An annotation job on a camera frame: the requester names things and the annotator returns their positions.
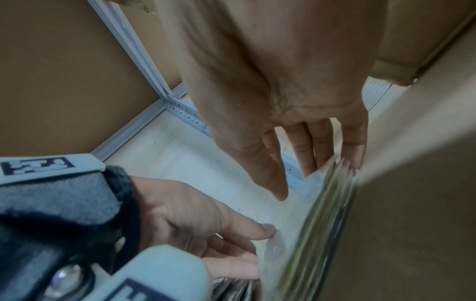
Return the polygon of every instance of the hand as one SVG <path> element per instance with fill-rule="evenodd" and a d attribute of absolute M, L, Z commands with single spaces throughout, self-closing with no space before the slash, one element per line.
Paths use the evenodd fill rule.
<path fill-rule="evenodd" d="M 217 145 L 253 181 L 288 194 L 282 126 L 305 176 L 333 154 L 358 169 L 367 143 L 362 86 L 375 60 L 382 0 L 158 0 L 182 78 Z"/>
<path fill-rule="evenodd" d="M 169 244 L 201 257 L 213 279 L 258 279 L 251 240 L 271 238 L 274 226 L 259 224 L 182 182 L 132 181 L 141 217 L 140 250 Z"/>

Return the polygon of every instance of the pinky finger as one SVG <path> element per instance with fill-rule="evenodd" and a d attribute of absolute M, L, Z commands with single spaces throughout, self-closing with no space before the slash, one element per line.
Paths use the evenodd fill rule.
<path fill-rule="evenodd" d="M 202 258 L 212 279 L 233 278 L 258 280 L 258 264 L 246 259 L 227 256 L 224 258 Z"/>

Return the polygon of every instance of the clear plastic packaging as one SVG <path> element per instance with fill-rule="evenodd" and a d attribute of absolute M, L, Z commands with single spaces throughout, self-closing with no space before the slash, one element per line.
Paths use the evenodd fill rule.
<path fill-rule="evenodd" d="M 256 242 L 263 301 L 314 300 L 347 215 L 357 178 L 338 156 L 306 177 L 260 222 L 276 234 Z"/>

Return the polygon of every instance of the fingernail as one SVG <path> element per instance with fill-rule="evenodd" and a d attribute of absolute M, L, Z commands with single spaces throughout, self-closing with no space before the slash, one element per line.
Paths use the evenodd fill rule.
<path fill-rule="evenodd" d="M 266 230 L 266 232 L 269 232 L 269 233 L 275 233 L 276 231 L 276 227 L 274 225 L 271 225 L 271 224 L 262 224 L 263 228 Z"/>

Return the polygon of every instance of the person's left hand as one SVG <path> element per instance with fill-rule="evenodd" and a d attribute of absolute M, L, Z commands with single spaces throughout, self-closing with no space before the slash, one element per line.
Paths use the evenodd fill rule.
<path fill-rule="evenodd" d="M 201 257 L 213 279 L 258 279 L 251 240 L 271 238 L 274 226 L 245 217 L 182 182 L 132 181 L 141 218 L 140 250 L 169 244 Z"/>

